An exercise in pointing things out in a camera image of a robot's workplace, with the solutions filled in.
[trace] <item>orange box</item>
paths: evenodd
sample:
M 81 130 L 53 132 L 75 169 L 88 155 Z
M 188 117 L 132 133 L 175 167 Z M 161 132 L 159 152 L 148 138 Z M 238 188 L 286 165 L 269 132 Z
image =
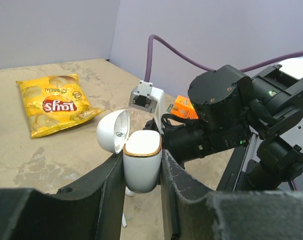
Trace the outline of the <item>orange box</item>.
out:
M 198 119 L 189 98 L 180 95 L 176 98 L 170 112 L 184 119 Z

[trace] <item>table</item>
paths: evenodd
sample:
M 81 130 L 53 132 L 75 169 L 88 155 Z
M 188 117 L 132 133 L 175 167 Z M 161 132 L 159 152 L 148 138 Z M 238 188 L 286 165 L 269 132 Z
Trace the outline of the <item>table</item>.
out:
M 92 121 L 43 138 L 31 139 L 16 81 L 77 73 L 93 106 L 106 111 Z M 111 153 L 96 141 L 99 120 L 119 109 L 130 113 L 130 132 L 142 129 L 152 115 L 128 107 L 139 79 L 103 59 L 0 69 L 0 188 L 34 187 L 55 193 L 106 160 Z M 166 95 L 166 105 L 174 98 Z M 186 170 L 215 189 L 232 151 L 186 163 Z M 128 227 L 121 239 L 161 239 L 160 187 L 149 194 L 126 198 Z

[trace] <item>white wall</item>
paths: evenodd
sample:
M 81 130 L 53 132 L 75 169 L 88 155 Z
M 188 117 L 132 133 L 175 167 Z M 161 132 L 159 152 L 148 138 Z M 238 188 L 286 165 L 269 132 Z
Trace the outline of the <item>white wall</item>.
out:
M 0 68 L 109 58 L 120 0 L 0 0 Z
M 243 68 L 303 49 L 303 0 L 121 0 L 111 62 L 143 79 L 152 33 L 204 65 Z M 202 72 L 156 42 L 155 86 L 187 96 Z

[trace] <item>yellow chip bag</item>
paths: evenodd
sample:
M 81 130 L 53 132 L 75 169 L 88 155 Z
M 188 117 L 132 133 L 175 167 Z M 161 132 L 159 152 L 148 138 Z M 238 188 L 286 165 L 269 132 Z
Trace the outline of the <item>yellow chip bag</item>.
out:
M 16 82 L 21 91 L 32 138 L 82 124 L 104 111 L 92 107 L 77 74 Z

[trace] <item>open lid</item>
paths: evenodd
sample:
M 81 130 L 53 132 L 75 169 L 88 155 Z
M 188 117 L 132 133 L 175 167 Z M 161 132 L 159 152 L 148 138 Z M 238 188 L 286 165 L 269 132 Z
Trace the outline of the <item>open lid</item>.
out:
M 99 146 L 110 153 L 119 153 L 129 137 L 130 116 L 126 109 L 113 111 L 103 117 L 96 131 Z

